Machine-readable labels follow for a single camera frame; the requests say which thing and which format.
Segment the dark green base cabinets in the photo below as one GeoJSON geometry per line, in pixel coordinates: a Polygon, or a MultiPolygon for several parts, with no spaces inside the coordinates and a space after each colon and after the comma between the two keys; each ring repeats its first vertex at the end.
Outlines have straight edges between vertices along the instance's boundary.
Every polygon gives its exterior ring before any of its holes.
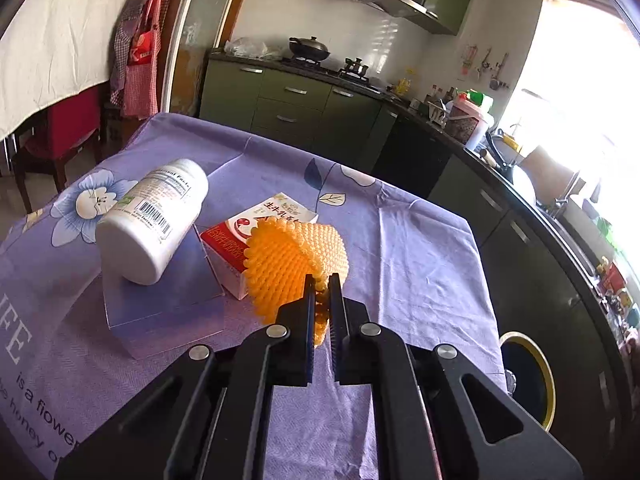
{"type": "Polygon", "coordinates": [[[311,62],[206,58],[198,116],[398,186],[465,218],[501,333],[538,344],[552,370],[552,431],[600,469],[632,421],[631,378],[587,258],[536,204],[527,174],[503,177],[401,100],[311,62]]]}

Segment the purple cardboard box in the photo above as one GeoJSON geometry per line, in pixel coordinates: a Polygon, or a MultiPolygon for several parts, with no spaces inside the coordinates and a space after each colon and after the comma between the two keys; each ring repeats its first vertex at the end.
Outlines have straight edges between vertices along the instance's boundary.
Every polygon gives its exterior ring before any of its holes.
{"type": "Polygon", "coordinates": [[[224,329],[224,289],[197,228],[190,229],[150,286],[102,272],[106,325],[136,360],[174,350],[224,329]]]}

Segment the orange foam fruit net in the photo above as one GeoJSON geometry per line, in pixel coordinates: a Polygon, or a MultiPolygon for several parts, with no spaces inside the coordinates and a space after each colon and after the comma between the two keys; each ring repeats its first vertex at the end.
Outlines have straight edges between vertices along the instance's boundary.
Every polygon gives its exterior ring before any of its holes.
{"type": "Polygon", "coordinates": [[[256,315],[265,324],[276,322],[284,304],[302,296],[307,274],[314,278],[316,313],[314,345],[329,328],[329,277],[346,281],[349,262],[340,233],[328,224],[268,217],[257,221],[244,250],[244,278],[256,315]]]}

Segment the pink lidded food container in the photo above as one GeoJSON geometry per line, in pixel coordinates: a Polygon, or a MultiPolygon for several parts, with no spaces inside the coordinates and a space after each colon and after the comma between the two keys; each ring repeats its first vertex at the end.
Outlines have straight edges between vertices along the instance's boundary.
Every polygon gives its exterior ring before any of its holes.
{"type": "Polygon", "coordinates": [[[495,125],[495,119],[470,101],[465,94],[459,94],[446,105],[448,112],[444,131],[466,148],[473,151],[484,139],[488,130],[495,125]]]}

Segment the purple floral tablecloth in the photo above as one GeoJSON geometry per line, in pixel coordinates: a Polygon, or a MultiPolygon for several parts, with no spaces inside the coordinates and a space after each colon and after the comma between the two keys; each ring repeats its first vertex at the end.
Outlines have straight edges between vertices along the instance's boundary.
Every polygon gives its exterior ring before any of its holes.
{"type": "Polygon", "coordinates": [[[1,442],[51,478],[69,452],[175,359],[135,360],[107,327],[94,228],[151,170],[177,158],[204,170],[198,225],[246,241],[247,300],[229,300],[216,350],[271,322],[306,274],[408,344],[452,344],[503,385],[497,321],[469,223],[400,188],[244,131],[158,114],[129,145],[1,244],[1,442]]]}

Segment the white supplement bottle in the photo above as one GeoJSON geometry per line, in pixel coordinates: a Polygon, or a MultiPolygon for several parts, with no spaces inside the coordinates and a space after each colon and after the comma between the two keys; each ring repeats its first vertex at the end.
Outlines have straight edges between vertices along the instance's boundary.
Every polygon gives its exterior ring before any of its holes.
{"type": "Polygon", "coordinates": [[[202,167],[179,158],[150,171],[96,225],[102,266],[134,284],[157,283],[201,213],[202,167]]]}

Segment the chrome sink faucet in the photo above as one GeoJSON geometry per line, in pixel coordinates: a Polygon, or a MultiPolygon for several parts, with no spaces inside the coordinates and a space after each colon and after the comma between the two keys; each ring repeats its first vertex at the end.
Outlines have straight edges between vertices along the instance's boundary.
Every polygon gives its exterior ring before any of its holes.
{"type": "Polygon", "coordinates": [[[567,185],[565,185],[565,188],[560,196],[555,197],[553,203],[549,206],[548,213],[550,214],[550,217],[556,218],[562,212],[563,207],[568,202],[570,194],[575,191],[575,188],[578,188],[578,190],[580,190],[583,185],[584,182],[580,180],[580,172],[574,172],[574,174],[572,174],[572,176],[570,177],[570,180],[568,180],[567,185]]]}

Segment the yellow-rimmed trash bin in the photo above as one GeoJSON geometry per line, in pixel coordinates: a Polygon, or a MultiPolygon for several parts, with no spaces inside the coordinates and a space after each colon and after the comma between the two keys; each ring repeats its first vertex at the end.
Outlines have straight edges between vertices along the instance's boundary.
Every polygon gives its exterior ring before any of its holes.
{"type": "Polygon", "coordinates": [[[550,431],[556,411],[556,391],[549,362],[538,344],[520,332],[500,336],[508,393],[550,431]]]}

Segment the black wok with lid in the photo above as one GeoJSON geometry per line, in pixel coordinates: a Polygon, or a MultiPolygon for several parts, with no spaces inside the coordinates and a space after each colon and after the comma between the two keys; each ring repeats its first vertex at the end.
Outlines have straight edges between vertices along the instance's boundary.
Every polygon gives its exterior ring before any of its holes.
{"type": "Polygon", "coordinates": [[[290,37],[288,38],[288,48],[292,52],[293,58],[314,63],[321,63],[330,56],[328,47],[315,36],[310,38],[290,37]]]}

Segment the small black pot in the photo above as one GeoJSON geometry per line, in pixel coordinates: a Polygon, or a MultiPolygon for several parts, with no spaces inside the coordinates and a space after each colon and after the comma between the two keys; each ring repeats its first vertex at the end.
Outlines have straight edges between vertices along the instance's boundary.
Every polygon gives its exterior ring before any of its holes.
{"type": "Polygon", "coordinates": [[[352,60],[351,58],[346,58],[345,65],[343,67],[343,72],[346,74],[351,74],[352,76],[356,76],[358,78],[363,78],[366,76],[369,66],[362,62],[361,58],[355,58],[352,60]]]}

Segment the wooden cutting board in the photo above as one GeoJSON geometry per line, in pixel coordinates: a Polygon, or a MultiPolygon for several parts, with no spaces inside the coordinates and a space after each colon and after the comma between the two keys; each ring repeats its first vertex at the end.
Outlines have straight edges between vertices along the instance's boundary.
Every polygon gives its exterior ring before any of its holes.
{"type": "Polygon", "coordinates": [[[541,146],[537,146],[521,162],[520,167],[532,181],[536,199],[550,206],[565,192],[574,171],[553,159],[541,146]]]}

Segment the red wooden chair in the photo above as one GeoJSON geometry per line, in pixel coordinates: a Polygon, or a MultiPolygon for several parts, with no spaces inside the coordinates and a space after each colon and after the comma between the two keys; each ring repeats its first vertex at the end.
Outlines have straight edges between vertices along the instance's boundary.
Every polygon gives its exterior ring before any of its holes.
{"type": "Polygon", "coordinates": [[[65,165],[84,148],[91,148],[96,164],[102,162],[101,132],[104,84],[62,99],[26,119],[17,132],[32,129],[32,136],[11,157],[14,179],[25,210],[32,212],[26,174],[47,174],[56,190],[66,188],[65,165]]]}

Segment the red checked apron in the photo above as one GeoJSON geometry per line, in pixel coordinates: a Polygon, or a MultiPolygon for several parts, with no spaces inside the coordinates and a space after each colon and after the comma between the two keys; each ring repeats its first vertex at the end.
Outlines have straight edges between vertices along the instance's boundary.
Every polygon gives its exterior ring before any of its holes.
{"type": "Polygon", "coordinates": [[[115,28],[110,101],[122,117],[158,112],[157,58],[170,0],[127,0],[115,28]]]}

